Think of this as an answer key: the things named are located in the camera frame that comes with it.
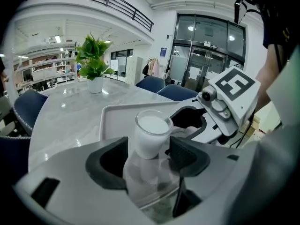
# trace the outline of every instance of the green plant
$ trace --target green plant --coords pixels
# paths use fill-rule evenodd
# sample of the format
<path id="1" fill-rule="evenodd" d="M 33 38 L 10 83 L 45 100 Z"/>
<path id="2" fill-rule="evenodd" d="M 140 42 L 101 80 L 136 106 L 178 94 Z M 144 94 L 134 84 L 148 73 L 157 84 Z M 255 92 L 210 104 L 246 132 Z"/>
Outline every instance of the green plant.
<path id="1" fill-rule="evenodd" d="M 105 62 L 100 59 L 111 44 L 111 42 L 106 43 L 99 39 L 95 40 L 92 35 L 91 37 L 87 35 L 83 45 L 77 47 L 78 55 L 75 61 L 81 64 L 79 74 L 93 81 L 96 77 L 114 73 L 114 70 L 108 68 Z"/>

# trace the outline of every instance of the sign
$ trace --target sign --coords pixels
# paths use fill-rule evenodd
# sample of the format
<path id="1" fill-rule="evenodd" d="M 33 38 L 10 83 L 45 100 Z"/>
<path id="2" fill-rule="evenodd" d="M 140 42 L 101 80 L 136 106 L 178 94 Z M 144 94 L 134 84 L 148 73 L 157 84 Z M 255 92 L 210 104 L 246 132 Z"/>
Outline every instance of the sign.
<path id="1" fill-rule="evenodd" d="M 160 56 L 161 57 L 165 57 L 166 52 L 167 52 L 167 48 L 166 47 L 162 47 L 160 49 Z"/>
<path id="2" fill-rule="evenodd" d="M 217 81 L 216 85 L 233 101 L 247 91 L 254 83 L 255 81 L 250 77 L 237 69 L 233 69 Z"/>
<path id="3" fill-rule="evenodd" d="M 210 48 L 218 50 L 218 47 L 214 45 L 210 45 Z"/>

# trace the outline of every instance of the marble table top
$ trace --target marble table top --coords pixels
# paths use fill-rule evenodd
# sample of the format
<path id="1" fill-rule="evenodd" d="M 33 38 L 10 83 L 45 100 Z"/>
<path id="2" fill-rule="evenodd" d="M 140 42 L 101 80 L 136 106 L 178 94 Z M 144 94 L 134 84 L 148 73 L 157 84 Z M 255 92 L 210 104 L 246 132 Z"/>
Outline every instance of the marble table top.
<path id="1" fill-rule="evenodd" d="M 29 171 L 60 151 L 99 141 L 104 107 L 165 101 L 170 100 L 110 78 L 104 79 L 98 94 L 89 93 L 86 81 L 55 88 L 33 128 Z"/>

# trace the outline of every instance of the glass door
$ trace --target glass door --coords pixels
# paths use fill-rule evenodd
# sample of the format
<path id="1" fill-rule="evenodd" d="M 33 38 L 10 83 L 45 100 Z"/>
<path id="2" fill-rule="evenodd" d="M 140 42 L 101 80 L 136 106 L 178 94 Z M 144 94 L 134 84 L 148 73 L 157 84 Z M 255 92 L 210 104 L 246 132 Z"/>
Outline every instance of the glass door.
<path id="1" fill-rule="evenodd" d="M 209 85 L 208 80 L 223 71 L 225 56 L 206 49 L 192 48 L 182 86 L 196 92 Z"/>

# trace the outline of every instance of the navy blue chair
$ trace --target navy blue chair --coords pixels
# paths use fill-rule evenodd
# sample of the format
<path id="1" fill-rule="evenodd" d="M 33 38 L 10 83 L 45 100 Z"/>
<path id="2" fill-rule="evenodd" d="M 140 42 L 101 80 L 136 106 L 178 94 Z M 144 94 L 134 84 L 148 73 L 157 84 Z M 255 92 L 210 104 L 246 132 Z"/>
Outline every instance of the navy blue chair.
<path id="1" fill-rule="evenodd" d="M 15 101 L 13 110 L 29 136 L 32 134 L 39 111 L 42 109 L 47 98 L 47 96 L 34 90 L 27 90 Z"/>
<path id="2" fill-rule="evenodd" d="M 0 159 L 10 184 L 28 173 L 30 137 L 0 136 Z"/>
<path id="3" fill-rule="evenodd" d="M 196 91 L 175 84 L 166 86 L 157 94 L 173 101 L 183 101 L 189 98 L 196 98 L 198 95 Z"/>
<path id="4" fill-rule="evenodd" d="M 159 77 L 148 76 L 139 81 L 136 87 L 157 93 L 165 87 L 165 81 Z"/>

